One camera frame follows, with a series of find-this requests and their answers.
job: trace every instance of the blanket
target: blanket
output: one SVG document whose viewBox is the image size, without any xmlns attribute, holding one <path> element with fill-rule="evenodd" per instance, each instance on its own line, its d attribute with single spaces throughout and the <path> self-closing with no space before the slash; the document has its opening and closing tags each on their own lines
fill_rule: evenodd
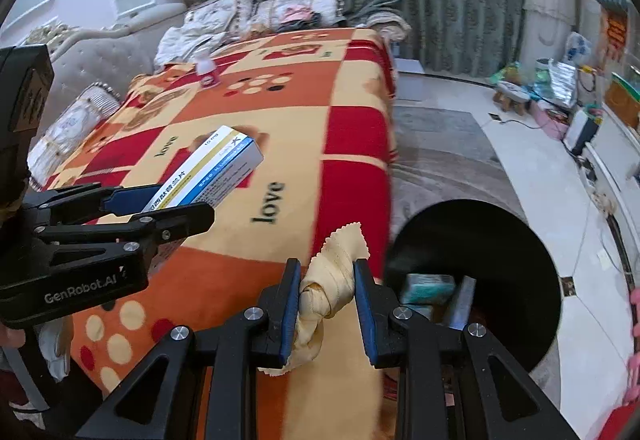
<svg viewBox="0 0 640 440">
<path fill-rule="evenodd" d="M 287 32 L 222 49 L 222 83 L 201 88 L 193 64 L 132 81 L 126 102 L 49 180 L 164 182 L 222 125 L 252 136 L 264 162 L 186 240 L 148 289 L 74 316 L 72 355 L 104 393 L 171 330 L 220 325 L 276 284 L 287 258 L 308 265 L 337 228 L 361 222 L 374 276 L 388 240 L 387 165 L 394 81 L 370 29 Z M 126 221 L 103 217 L 100 222 Z M 326 324 L 318 358 L 282 377 L 257 375 L 260 438 L 372 435 L 382 388 L 354 306 Z"/>
</svg>

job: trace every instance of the human hand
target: human hand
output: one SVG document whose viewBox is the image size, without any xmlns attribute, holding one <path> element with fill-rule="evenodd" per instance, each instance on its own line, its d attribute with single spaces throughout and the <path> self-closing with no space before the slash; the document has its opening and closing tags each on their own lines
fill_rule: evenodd
<svg viewBox="0 0 640 440">
<path fill-rule="evenodd" d="M 25 342 L 24 330 L 12 330 L 0 323 L 0 346 L 20 348 Z"/>
</svg>

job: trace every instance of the black round bin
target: black round bin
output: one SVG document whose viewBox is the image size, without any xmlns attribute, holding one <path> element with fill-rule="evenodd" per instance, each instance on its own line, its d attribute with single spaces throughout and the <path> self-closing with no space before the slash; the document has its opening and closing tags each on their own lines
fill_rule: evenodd
<svg viewBox="0 0 640 440">
<path fill-rule="evenodd" d="M 554 262 L 529 226 L 498 206 L 449 200 L 411 218 L 388 252 L 385 284 L 399 294 L 409 273 L 476 278 L 474 307 L 527 372 L 556 336 L 561 293 Z"/>
</svg>

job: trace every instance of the white tile floor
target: white tile floor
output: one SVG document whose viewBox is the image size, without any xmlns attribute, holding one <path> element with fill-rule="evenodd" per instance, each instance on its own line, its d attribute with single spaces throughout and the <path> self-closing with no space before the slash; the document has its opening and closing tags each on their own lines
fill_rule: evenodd
<svg viewBox="0 0 640 440">
<path fill-rule="evenodd" d="M 493 121 L 490 112 L 537 126 L 528 114 L 501 112 L 492 101 L 493 94 L 474 84 L 401 74 L 396 102 L 473 114 L 559 275 L 574 276 L 577 295 L 564 299 L 558 331 L 560 410 L 580 438 L 592 440 L 621 402 L 626 360 L 633 353 L 620 260 L 604 218 L 587 196 L 562 144 L 542 130 Z"/>
</svg>

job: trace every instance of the rug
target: rug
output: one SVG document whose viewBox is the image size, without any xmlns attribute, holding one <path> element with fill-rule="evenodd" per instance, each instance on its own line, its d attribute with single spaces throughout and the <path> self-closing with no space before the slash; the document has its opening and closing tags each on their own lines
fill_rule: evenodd
<svg viewBox="0 0 640 440">
<path fill-rule="evenodd" d="M 398 159 L 391 168 L 391 239 L 416 213 L 437 202 L 471 198 L 527 221 L 494 147 L 468 112 L 395 106 Z M 531 372 L 560 408 L 560 356 L 554 341 Z"/>
</svg>

